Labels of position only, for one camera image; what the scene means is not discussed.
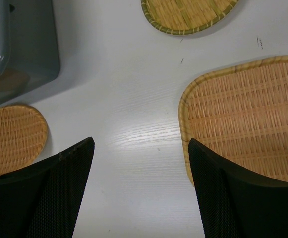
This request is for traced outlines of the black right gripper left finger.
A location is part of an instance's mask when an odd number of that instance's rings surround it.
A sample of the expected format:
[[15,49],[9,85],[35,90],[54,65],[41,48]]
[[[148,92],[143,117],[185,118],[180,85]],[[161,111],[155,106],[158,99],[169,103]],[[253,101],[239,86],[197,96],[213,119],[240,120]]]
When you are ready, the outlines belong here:
[[95,142],[88,137],[0,176],[0,238],[71,238]]

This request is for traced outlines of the grey plastic bin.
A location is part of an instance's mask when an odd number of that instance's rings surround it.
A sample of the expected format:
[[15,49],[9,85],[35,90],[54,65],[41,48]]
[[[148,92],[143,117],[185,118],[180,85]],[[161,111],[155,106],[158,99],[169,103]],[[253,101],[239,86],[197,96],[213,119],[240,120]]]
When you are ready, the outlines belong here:
[[50,0],[0,0],[0,105],[60,71]]

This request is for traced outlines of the rounded tan woven tray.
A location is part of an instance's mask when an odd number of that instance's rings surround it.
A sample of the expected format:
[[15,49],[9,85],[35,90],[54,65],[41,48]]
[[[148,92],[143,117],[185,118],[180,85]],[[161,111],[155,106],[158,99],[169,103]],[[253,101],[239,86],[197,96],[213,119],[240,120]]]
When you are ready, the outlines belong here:
[[209,72],[183,92],[178,120],[187,176],[188,144],[258,174],[288,182],[288,56]]

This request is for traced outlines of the round orange woven tray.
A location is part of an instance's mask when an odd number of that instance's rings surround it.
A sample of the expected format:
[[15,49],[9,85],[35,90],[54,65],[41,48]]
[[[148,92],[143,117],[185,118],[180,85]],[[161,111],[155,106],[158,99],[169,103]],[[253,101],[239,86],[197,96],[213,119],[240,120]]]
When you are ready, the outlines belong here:
[[34,107],[0,108],[0,176],[30,165],[42,152],[48,126]]

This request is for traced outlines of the round yellow-green woven tray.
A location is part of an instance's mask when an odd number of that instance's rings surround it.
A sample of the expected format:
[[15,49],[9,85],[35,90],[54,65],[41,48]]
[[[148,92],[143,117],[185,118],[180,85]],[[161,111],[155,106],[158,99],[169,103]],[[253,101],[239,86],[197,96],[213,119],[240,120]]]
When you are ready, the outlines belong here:
[[142,0],[147,21],[158,31],[184,36],[208,29],[224,19],[238,0]]

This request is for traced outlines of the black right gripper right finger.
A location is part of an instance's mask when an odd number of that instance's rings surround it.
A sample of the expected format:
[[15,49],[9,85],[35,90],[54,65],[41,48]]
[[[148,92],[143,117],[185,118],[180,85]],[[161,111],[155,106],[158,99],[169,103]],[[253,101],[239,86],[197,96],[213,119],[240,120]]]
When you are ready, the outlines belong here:
[[196,139],[190,168],[207,238],[288,238],[288,182],[250,171]]

